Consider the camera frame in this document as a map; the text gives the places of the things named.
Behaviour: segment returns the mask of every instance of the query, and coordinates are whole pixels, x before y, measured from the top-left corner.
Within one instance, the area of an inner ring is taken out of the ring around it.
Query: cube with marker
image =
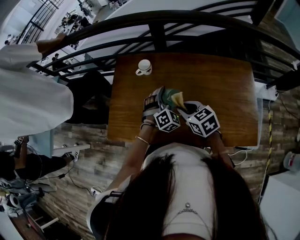
[[[193,133],[207,137],[220,128],[215,112],[208,105],[187,119]]]
[[[154,118],[158,129],[161,131],[169,133],[180,127],[177,114],[169,109],[164,109],[161,112],[157,112],[154,114]]]

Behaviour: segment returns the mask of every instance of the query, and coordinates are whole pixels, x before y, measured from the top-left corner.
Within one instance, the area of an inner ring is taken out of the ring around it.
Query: brown table top
[[[137,76],[142,59],[153,67],[151,75]],[[155,89],[179,89],[184,101],[200,101],[216,113],[225,146],[257,145],[257,103],[251,65],[218,56],[189,53],[141,53],[117,59],[110,102],[108,139],[133,141],[142,123],[143,100]],[[180,142],[200,146],[203,139],[181,127],[156,131],[152,143]]]

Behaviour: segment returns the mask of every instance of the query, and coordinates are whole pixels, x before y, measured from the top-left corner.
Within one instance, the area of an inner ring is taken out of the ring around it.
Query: white long sleeve shirt
[[[70,89],[26,66],[42,58],[36,44],[0,50],[0,141],[53,129],[73,114]]]

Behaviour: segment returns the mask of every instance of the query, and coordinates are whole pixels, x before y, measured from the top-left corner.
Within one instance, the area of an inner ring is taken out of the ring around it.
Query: cup
[[[139,62],[139,69],[135,72],[136,75],[150,75],[152,73],[152,65],[149,60],[143,59]]]

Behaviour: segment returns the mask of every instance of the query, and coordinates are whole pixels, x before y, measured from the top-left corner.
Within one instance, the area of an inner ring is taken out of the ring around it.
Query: wood plank flooring
[[[262,27],[271,23],[264,20]],[[285,92],[281,95],[289,111],[300,118],[300,87]],[[248,158],[241,165],[237,165],[237,171],[247,181],[251,193],[257,198],[263,181],[263,175],[269,152],[269,119],[268,103],[263,103],[263,123],[261,144],[257,150],[248,152]],[[295,137],[299,129],[299,121],[291,116],[283,107],[279,99],[270,104],[272,110],[272,155],[269,173],[278,171],[285,153],[296,147]],[[70,171],[74,183],[90,189],[97,185],[105,189],[119,171],[122,161],[127,154],[130,143],[109,141],[106,139],[106,125],[71,125],[62,124],[55,132],[55,145],[73,145],[75,143],[90,143],[91,149],[80,152],[80,159]],[[232,156],[235,163],[241,162],[245,153]],[[65,167],[47,177],[58,176],[66,173]],[[84,240],[92,240],[94,237],[89,232],[86,224],[86,214],[94,202],[87,190],[74,186],[68,175],[59,180],[58,178],[43,180],[56,187],[55,193],[46,194],[39,205],[51,216],[59,217],[61,222],[68,224],[71,229],[78,233]]]

